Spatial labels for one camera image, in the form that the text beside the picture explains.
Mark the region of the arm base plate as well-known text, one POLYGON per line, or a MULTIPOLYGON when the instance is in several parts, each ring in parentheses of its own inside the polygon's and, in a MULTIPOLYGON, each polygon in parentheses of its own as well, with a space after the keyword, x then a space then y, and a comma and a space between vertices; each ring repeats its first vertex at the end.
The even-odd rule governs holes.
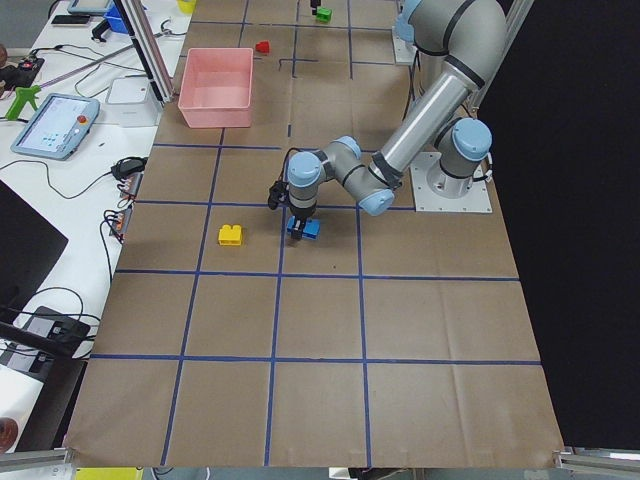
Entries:
POLYGON ((423 152, 409 167, 415 211, 418 213, 491 214, 485 180, 457 179, 440 166, 441 154, 423 152))
POLYGON ((417 48, 414 45, 414 34, 412 32, 398 32, 396 29, 393 29, 392 42, 395 64, 410 66, 417 52, 417 48))

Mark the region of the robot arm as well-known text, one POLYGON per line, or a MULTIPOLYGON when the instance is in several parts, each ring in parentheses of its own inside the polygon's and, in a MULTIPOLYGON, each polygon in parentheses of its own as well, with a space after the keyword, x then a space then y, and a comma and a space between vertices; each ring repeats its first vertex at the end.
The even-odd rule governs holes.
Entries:
MULTIPOLYGON (((405 1, 394 24, 395 36, 411 45, 415 43, 415 28, 410 24, 409 20, 420 3, 420 0, 405 1)), ((315 16, 318 21, 324 23, 330 21, 331 13, 322 6, 321 0, 310 0, 309 5, 311 14, 315 16)))
POLYGON ((507 27, 496 1, 406 1, 395 32, 418 53, 442 58, 441 72, 369 164, 362 163, 360 147, 349 136, 323 149, 298 151, 288 159, 270 189, 268 204, 288 206, 294 240, 302 239, 324 182, 340 183, 371 216, 388 209, 413 159, 497 71, 507 27))

